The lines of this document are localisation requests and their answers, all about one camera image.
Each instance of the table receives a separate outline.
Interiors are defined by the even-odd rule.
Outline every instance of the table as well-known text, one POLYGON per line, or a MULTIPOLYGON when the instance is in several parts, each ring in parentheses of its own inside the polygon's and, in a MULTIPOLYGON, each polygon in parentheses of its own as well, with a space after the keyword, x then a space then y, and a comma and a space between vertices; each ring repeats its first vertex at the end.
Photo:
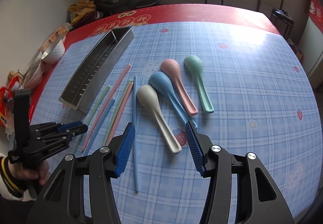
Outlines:
MULTIPOLYGON (((85 118, 82 112, 64 107, 58 98, 87 53, 115 25, 113 22, 119 26, 138 25, 133 28, 134 40, 105 82, 105 85, 114 85, 125 66, 131 64, 115 95, 117 101, 128 79, 136 75, 138 85, 147 84, 149 75, 158 70, 163 60, 177 60, 185 88, 199 109, 194 117, 199 132, 230 153, 244 156, 255 152, 280 188, 294 217, 311 205, 322 168, 318 108, 301 64, 283 37, 260 13, 217 5, 168 5, 138 10, 123 17, 114 15, 73 31, 67 35, 69 49, 46 85, 43 82, 32 124, 85 118), (196 86, 184 68, 183 59, 190 54, 202 60, 213 114, 203 113, 196 86)), ((174 134, 182 134, 184 127, 167 100, 161 100, 161 109, 174 134)), ((187 145, 177 155, 170 153, 157 125, 139 103, 137 114, 138 149, 142 154, 138 163, 141 191, 135 192, 132 155, 125 172, 112 181, 122 223, 198 223, 209 179, 201 178, 195 170, 187 145)), ((111 116, 112 113, 103 123, 90 153, 101 146, 111 116)), ((131 120, 130 98, 117 134, 131 120)), ((50 158, 51 170, 70 151, 50 158)), ((90 215, 87 185, 86 179, 85 205, 86 214, 90 215)), ((232 209, 236 205, 234 185, 233 176, 232 209)), ((229 223, 234 223, 233 211, 229 223)))

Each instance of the metal tray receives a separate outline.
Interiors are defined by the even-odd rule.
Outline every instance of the metal tray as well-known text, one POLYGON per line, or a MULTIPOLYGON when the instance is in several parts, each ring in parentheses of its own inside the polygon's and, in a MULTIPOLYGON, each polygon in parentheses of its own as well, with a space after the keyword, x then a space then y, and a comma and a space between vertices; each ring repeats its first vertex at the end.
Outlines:
POLYGON ((132 27, 110 30, 85 57, 59 101, 88 113, 111 70, 134 36, 132 27))

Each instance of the pink chopstick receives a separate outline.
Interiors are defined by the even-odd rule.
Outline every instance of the pink chopstick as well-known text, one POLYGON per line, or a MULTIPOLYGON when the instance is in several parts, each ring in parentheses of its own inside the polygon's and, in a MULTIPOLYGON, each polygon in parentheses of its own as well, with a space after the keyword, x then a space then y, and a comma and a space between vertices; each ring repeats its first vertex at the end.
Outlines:
POLYGON ((113 124, 113 126, 112 126, 112 128, 111 128, 111 132, 110 132, 110 135, 109 135, 109 138, 108 138, 108 141, 107 141, 106 145, 109 145, 109 143, 110 143, 111 139, 114 137, 114 134, 115 134, 115 132, 116 132, 116 130, 117 130, 117 126, 118 126, 118 124, 119 124, 119 122, 120 122, 120 118, 121 118, 121 116, 122 116, 123 110, 124 110, 124 108, 125 108, 125 106, 126 106, 126 104, 127 104, 127 101, 128 101, 128 99, 129 99, 129 96, 130 96, 130 94, 131 94, 131 90, 132 90, 132 88, 133 88, 133 83, 130 83, 130 85, 129 85, 129 87, 128 87, 128 90, 127 90, 127 92, 126 92, 126 94, 125 94, 125 96, 124 96, 124 99, 123 99, 123 101, 122 101, 122 103, 121 103, 121 106, 120 106, 119 112, 117 113, 117 116, 116 116, 116 119, 115 119, 115 121, 114 121, 114 124, 113 124))
POLYGON ((111 100, 113 94, 116 92, 117 88, 119 87, 121 81, 124 79, 124 77, 126 76, 126 74, 128 73, 129 69, 130 69, 131 65, 127 65, 126 68, 124 69, 124 71, 122 72, 122 74, 120 75, 119 79, 117 80, 116 84, 114 85, 114 87, 112 88, 111 92, 109 93, 107 99, 105 100, 105 102, 103 103, 103 106, 100 109, 100 112, 98 113, 98 115, 96 116, 94 123, 91 127, 91 130, 86 134, 86 138, 84 141, 84 144, 82 146, 82 152, 86 149, 86 146, 88 145, 88 141, 90 140, 91 135, 93 134, 93 131, 97 125, 97 123, 100 120, 100 117, 102 116, 105 108, 107 107, 109 101, 111 100))

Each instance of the metal bolt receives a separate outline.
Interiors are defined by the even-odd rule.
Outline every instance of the metal bolt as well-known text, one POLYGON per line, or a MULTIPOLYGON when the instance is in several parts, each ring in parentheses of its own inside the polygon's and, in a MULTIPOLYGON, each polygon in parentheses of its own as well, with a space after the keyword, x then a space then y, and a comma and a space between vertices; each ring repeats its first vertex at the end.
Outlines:
POLYGON ((103 147, 100 148, 100 152, 101 153, 109 152, 109 148, 107 146, 103 146, 103 147))
POLYGON ((254 160, 256 159, 256 155, 254 153, 248 153, 248 158, 254 160))
POLYGON ((219 146, 217 146, 217 145, 214 145, 214 146, 211 146, 211 150, 213 152, 220 152, 221 151, 221 148, 219 146))
POLYGON ((72 154, 68 154, 65 156, 65 160, 66 161, 71 161, 73 159, 73 155, 72 154))

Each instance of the white spoon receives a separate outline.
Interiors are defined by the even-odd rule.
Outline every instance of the white spoon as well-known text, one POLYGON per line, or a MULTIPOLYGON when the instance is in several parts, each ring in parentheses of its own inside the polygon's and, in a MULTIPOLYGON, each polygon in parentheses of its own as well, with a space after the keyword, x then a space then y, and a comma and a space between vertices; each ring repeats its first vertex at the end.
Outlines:
POLYGON ((161 113, 157 93, 154 88, 150 85, 143 85, 137 91, 137 98, 143 107, 155 118, 171 152, 174 154, 179 153, 181 151, 180 144, 166 124, 161 113))

